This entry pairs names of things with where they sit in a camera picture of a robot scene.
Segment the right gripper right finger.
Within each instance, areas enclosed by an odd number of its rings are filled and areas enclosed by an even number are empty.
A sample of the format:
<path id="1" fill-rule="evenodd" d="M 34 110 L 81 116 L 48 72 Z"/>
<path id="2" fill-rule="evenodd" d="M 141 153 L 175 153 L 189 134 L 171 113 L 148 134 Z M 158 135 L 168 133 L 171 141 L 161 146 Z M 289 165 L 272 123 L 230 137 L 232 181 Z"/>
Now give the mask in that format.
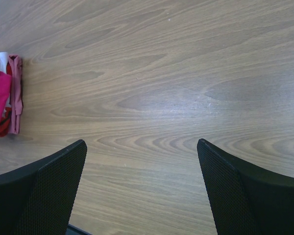
<path id="1" fill-rule="evenodd" d="M 294 235 L 294 178 L 216 147 L 205 139 L 197 153 L 219 235 Z"/>

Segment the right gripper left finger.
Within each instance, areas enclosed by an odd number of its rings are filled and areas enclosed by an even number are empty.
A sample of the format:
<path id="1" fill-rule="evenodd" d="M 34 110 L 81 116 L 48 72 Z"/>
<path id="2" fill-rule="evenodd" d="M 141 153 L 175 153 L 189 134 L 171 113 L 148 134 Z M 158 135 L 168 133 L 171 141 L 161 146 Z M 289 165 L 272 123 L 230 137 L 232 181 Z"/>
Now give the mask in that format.
<path id="1" fill-rule="evenodd" d="M 0 235 L 85 235 L 69 224 L 87 154 L 84 140 L 0 175 Z"/>

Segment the salmon pink t-shirt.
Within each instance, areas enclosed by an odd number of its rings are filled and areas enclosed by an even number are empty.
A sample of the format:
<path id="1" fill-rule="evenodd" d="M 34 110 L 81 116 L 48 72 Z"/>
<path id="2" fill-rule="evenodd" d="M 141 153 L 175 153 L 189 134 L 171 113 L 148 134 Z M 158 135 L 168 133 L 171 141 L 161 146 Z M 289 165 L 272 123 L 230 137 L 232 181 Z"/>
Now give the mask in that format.
<path id="1" fill-rule="evenodd" d="M 22 75 L 23 61 L 22 58 L 15 54 L 8 56 L 8 63 L 12 71 L 12 84 L 10 91 L 10 105 L 12 109 L 11 122 L 9 125 L 10 134 L 19 134 L 20 132 L 20 117 L 23 112 L 22 101 Z"/>

